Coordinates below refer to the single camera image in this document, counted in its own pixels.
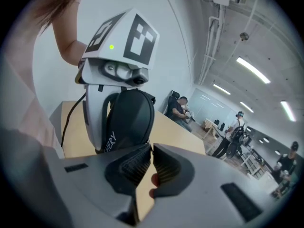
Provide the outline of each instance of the white wall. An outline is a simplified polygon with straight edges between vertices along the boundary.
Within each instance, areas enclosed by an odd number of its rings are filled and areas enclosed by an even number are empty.
[[[222,102],[223,104],[225,104],[235,112],[239,112],[243,110],[240,105],[234,103],[233,101],[228,100],[227,97],[223,95],[224,93],[217,92],[218,90],[216,89],[213,90],[212,88],[206,87],[204,85],[201,86],[195,85],[195,87],[201,91],[204,91],[208,95],[211,95],[212,97],[216,98],[217,100],[219,100],[220,102]],[[244,114],[244,120],[247,122],[248,125],[251,125],[251,115]]]
[[[203,17],[197,0],[82,0],[78,11],[78,40],[88,43],[104,20],[128,8],[137,8],[158,30],[160,42],[154,69],[142,90],[156,97],[161,110],[171,90],[190,97],[192,77],[188,68],[198,43]],[[64,62],[58,52],[52,27],[38,37],[34,49],[34,83],[48,116],[64,100],[77,100],[83,86],[74,83],[77,67]]]

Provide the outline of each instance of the ceiling pipe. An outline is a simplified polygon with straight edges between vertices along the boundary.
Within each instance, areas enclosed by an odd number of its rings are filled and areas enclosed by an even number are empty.
[[[203,60],[203,64],[200,70],[200,75],[199,75],[199,84],[201,83],[201,80],[203,78],[203,74],[205,72],[205,67],[206,67],[206,62],[209,58],[209,54],[210,54],[210,50],[211,50],[211,44],[213,41],[213,34],[214,34],[214,28],[215,25],[212,24],[212,20],[218,20],[218,18],[214,17],[214,16],[210,16],[209,17],[209,28],[208,28],[208,37],[207,37],[207,44],[206,44],[206,50],[205,50],[205,55],[204,55],[204,60]]]
[[[255,3],[253,4],[252,10],[251,10],[251,12],[250,12],[249,19],[248,19],[248,21],[247,21],[247,24],[246,24],[245,29],[244,29],[243,32],[246,32],[246,30],[248,29],[248,26],[249,26],[249,24],[250,24],[250,22],[251,22],[251,20],[252,20],[252,17],[253,17],[253,15],[254,15],[255,10],[256,10],[256,7],[257,7],[257,1],[258,1],[258,0],[255,0]],[[221,72],[223,72],[223,70],[224,70],[224,68],[226,67],[227,63],[229,62],[229,60],[230,60],[230,59],[232,58],[232,56],[234,55],[234,53],[235,53],[235,51],[236,51],[238,45],[240,44],[240,42],[241,42],[241,39],[238,40],[238,42],[237,42],[236,46],[234,47],[234,49],[233,49],[231,55],[228,57],[228,59],[227,59],[227,61],[225,62],[224,66],[222,67]]]
[[[203,80],[201,81],[201,84],[204,83],[205,81],[205,78],[207,76],[207,73],[209,72],[210,70],[210,67],[212,65],[212,63],[214,62],[214,56],[216,54],[216,51],[218,49],[218,46],[219,46],[219,40],[220,40],[220,36],[222,34],[222,30],[223,30],[223,26],[224,26],[224,20],[225,20],[225,16],[224,16],[224,6],[223,5],[220,5],[219,7],[219,15],[218,15],[218,30],[217,30],[217,34],[216,34],[216,37],[215,37],[215,43],[214,43],[214,46],[213,46],[213,51],[212,51],[212,60],[210,60],[209,62],[209,65],[207,66],[206,68],[206,72],[204,74],[204,77],[203,77]]]

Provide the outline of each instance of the white robot body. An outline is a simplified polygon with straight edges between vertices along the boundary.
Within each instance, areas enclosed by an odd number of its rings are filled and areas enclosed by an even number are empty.
[[[105,143],[102,112],[109,96],[148,82],[159,38],[138,10],[129,9],[105,21],[88,44],[75,81],[86,85],[85,124],[98,151]]]

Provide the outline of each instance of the fluorescent light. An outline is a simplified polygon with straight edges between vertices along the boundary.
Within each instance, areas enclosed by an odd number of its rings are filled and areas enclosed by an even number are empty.
[[[252,66],[250,63],[246,62],[242,58],[238,58],[237,62],[249,69],[251,72],[253,72],[256,76],[258,76],[265,84],[269,84],[270,80],[265,77],[260,71],[258,71],[254,66]]]
[[[222,91],[224,91],[226,94],[230,95],[230,93],[227,90],[219,87],[218,85],[214,84],[213,86],[216,87],[216,88],[218,88],[218,89],[220,89],[220,90],[222,90]]]
[[[220,104],[217,103],[217,105],[219,105],[220,107],[222,107]],[[222,107],[223,108],[223,107]]]
[[[251,111],[252,113],[254,112],[253,110],[251,110],[250,108],[249,108],[249,106],[247,106],[247,105],[245,105],[243,102],[240,102],[244,107],[246,107],[249,111]]]
[[[296,122],[295,116],[294,116],[289,104],[286,101],[281,101],[281,104],[284,107],[284,110],[286,111],[290,121]]]
[[[201,95],[201,96],[203,96],[203,97],[207,98],[208,100],[210,100],[207,96],[204,96],[204,95]]]

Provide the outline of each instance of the person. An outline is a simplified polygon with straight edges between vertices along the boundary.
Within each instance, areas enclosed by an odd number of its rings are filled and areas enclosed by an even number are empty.
[[[297,141],[294,141],[290,147],[288,154],[283,154],[278,161],[271,175],[274,177],[275,181],[280,184],[283,180],[290,181],[290,176],[295,170],[296,166],[296,152],[299,148]]]
[[[173,99],[168,105],[168,117],[171,120],[175,121],[179,126],[183,127],[191,133],[192,129],[188,126],[188,124],[183,121],[183,119],[187,118],[186,111],[183,110],[183,108],[181,107],[182,105],[185,105],[187,103],[188,100],[184,96],[182,96],[178,100]]]
[[[53,147],[59,158],[64,158],[63,149],[34,87],[33,52],[39,32],[52,24],[61,57],[77,66],[86,49],[86,45],[77,40],[80,1],[31,1],[11,28],[2,51],[0,94],[6,102],[0,106],[1,123],[7,129],[18,130],[38,140],[42,146]]]
[[[182,105],[181,106],[183,110],[185,110],[185,115],[187,118],[194,117],[194,112],[189,111],[189,106],[188,104]]]
[[[271,175],[274,177],[275,181],[279,184],[279,187],[272,193],[275,198],[280,198],[284,193],[286,193],[291,187],[292,174],[296,167],[296,152],[299,148],[297,141],[294,141],[291,145],[288,154],[283,154],[278,161]]]
[[[232,132],[237,127],[244,126],[244,120],[243,120],[244,113],[238,112],[238,114],[236,114],[236,117],[237,117],[237,119],[234,120],[232,122],[232,124],[230,125],[230,127],[225,131],[226,136],[220,143],[219,147],[214,151],[214,153],[212,155],[213,157],[216,157],[218,159],[220,157],[222,157],[227,152],[228,146],[232,142],[232,139],[231,139]]]

